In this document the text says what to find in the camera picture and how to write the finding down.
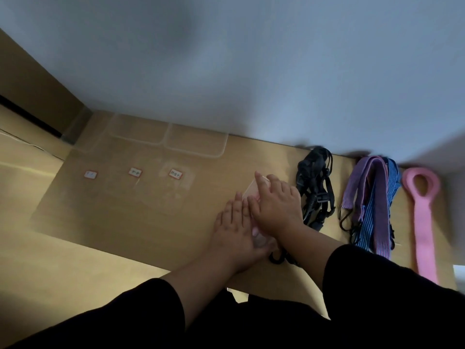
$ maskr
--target black clothing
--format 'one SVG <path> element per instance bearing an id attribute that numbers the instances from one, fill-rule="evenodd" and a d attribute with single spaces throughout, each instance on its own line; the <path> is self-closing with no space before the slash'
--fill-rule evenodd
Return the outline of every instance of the black clothing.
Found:
<path id="1" fill-rule="evenodd" d="M 249 296 L 237 304 L 221 291 L 184 331 L 184 311 L 176 291 L 151 279 L 109 304 L 34 334 L 12 347 L 106 345 L 155 346 L 166 342 L 285 340 L 328 344 L 356 341 L 392 345 L 399 336 L 429 339 L 465 323 L 465 297 L 439 287 L 385 258 L 352 245 L 336 249 L 323 278 L 323 297 L 331 320 L 293 301 Z"/>

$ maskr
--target plastic buckle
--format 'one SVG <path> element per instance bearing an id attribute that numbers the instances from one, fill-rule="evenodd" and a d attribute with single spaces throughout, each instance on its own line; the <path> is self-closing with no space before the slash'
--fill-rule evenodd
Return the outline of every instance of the plastic buckle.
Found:
<path id="1" fill-rule="evenodd" d="M 329 201 L 329 195 L 327 192 L 317 193 L 317 203 L 323 203 Z"/>

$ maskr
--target person's left hand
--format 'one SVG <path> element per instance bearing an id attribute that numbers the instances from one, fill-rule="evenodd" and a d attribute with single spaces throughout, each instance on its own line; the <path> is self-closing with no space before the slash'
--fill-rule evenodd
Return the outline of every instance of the person's left hand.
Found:
<path id="1" fill-rule="evenodd" d="M 275 243 L 260 248 L 253 246 L 249 205 L 238 192 L 218 213 L 207 252 L 221 258 L 237 273 L 247 270 L 275 248 Z"/>

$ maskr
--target forearm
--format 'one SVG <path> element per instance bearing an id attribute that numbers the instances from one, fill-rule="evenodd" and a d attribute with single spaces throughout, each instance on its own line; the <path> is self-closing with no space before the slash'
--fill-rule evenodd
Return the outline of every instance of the forearm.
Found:
<path id="1" fill-rule="evenodd" d="M 278 235 L 278 241 L 323 290 L 323 276 L 329 256 L 343 244 L 302 223 L 283 230 Z"/>
<path id="2" fill-rule="evenodd" d="M 234 269 L 227 259 L 209 252 L 161 278 L 176 290 L 188 328 L 233 275 Z"/>

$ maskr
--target person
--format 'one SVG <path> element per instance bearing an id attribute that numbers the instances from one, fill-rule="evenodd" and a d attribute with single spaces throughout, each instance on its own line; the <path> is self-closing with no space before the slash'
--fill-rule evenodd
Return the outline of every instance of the person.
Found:
<path id="1" fill-rule="evenodd" d="M 442 334 L 441 328 L 450 331 L 465 323 L 462 294 L 308 228 L 302 223 L 295 187 L 274 175 L 267 176 L 270 188 L 260 173 L 255 178 L 260 201 L 242 201 L 237 193 L 218 213 L 210 244 L 200 257 L 12 347 L 190 342 L 223 346 L 245 340 L 385 344 L 394 340 L 394 331 L 401 337 L 431 340 Z M 271 251 L 270 246 L 253 246 L 252 217 L 315 281 L 330 320 L 292 301 L 250 295 L 247 302 L 236 303 L 225 290 L 233 275 Z"/>

